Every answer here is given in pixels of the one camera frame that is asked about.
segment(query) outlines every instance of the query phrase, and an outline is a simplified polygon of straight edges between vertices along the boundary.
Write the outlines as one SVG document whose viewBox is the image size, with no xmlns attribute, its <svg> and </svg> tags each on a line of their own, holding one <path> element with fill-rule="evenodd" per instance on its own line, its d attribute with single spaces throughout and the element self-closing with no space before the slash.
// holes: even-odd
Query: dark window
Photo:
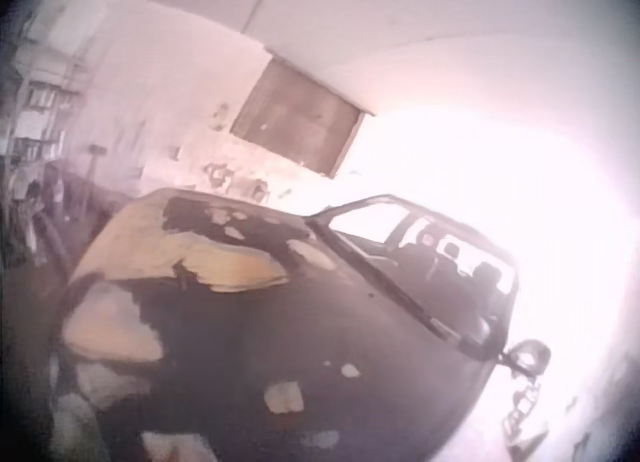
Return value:
<svg viewBox="0 0 640 462">
<path fill-rule="evenodd" d="M 284 62 L 272 59 L 231 133 L 315 172 L 333 176 L 361 112 Z"/>
</svg>

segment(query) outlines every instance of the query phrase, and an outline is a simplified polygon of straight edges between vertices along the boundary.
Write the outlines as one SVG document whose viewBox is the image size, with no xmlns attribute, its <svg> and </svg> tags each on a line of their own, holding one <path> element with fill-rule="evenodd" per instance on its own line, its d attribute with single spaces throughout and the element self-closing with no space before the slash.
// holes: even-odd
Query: car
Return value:
<svg viewBox="0 0 640 462">
<path fill-rule="evenodd" d="M 504 353 L 517 292 L 505 250 L 392 195 L 300 217 L 153 192 L 106 224 L 63 295 L 51 449 L 425 460 L 497 365 L 546 369 L 541 342 Z"/>
</svg>

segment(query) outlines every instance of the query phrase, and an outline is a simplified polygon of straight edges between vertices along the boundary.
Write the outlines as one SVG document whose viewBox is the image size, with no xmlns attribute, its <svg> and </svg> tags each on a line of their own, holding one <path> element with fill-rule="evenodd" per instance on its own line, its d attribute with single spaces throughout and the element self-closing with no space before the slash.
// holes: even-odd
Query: car hood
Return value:
<svg viewBox="0 0 640 462">
<path fill-rule="evenodd" d="M 420 460 L 493 369 L 436 337 L 302 218 L 242 202 L 177 190 L 139 199 L 72 285 L 92 277 L 132 294 L 162 349 L 118 362 L 152 390 L 101 415 L 115 459 L 138 443 L 122 437 L 128 427 L 196 432 L 227 461 Z M 301 400 L 269 401 L 289 389 Z"/>
</svg>

